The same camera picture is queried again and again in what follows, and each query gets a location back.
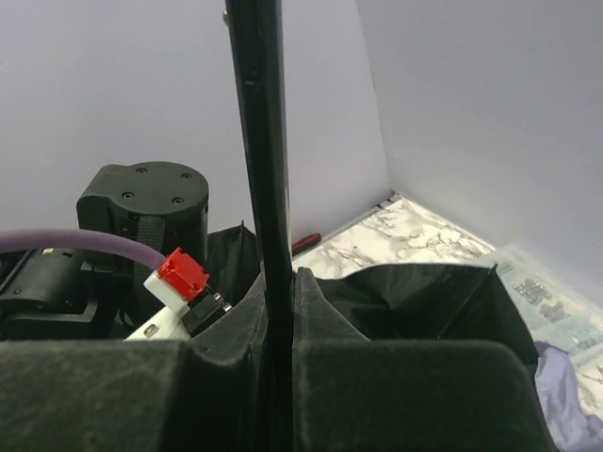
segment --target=white wall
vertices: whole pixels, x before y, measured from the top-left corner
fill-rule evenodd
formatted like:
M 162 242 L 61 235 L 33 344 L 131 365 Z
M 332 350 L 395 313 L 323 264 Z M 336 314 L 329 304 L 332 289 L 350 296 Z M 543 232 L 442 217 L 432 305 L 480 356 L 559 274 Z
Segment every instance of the white wall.
M 393 188 L 603 303 L 603 2 L 358 5 Z
M 207 177 L 210 229 L 252 226 L 223 5 L 1 2 L 0 227 L 73 226 L 96 170 L 156 159 Z M 389 184 L 355 5 L 285 0 L 284 10 L 299 238 L 367 210 Z

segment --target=vertical black rod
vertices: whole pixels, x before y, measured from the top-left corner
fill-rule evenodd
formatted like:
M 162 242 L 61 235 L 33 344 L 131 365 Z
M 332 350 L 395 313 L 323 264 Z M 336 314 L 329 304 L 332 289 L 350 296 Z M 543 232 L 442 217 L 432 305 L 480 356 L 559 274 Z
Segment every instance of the vertical black rod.
M 291 448 L 293 271 L 280 0 L 227 0 L 227 23 L 269 318 L 270 448 Z

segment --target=purple fabric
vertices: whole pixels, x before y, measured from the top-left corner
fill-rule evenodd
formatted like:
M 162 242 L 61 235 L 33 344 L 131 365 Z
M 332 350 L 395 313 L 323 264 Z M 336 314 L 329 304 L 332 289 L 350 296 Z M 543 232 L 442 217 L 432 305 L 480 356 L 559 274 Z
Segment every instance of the purple fabric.
M 562 452 L 603 451 L 603 423 L 582 411 L 569 355 L 544 342 L 536 342 L 536 348 L 536 391 L 555 445 Z

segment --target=red plug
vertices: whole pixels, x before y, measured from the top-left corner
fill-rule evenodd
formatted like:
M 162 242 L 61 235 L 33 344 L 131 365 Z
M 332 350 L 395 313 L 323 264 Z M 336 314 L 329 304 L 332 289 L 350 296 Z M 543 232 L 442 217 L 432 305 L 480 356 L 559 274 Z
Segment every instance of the red plug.
M 193 301 L 203 292 L 209 275 L 188 254 L 177 248 L 157 269 L 159 278 L 168 283 L 186 301 Z

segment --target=marble-patterned surface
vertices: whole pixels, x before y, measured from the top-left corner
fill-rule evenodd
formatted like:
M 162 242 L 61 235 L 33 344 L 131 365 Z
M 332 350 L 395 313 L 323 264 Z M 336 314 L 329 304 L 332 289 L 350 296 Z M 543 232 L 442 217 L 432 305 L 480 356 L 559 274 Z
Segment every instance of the marble-patterned surface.
M 299 256 L 295 268 L 323 279 L 343 278 L 361 268 L 402 262 L 462 262 L 493 249 L 449 221 L 398 199 Z

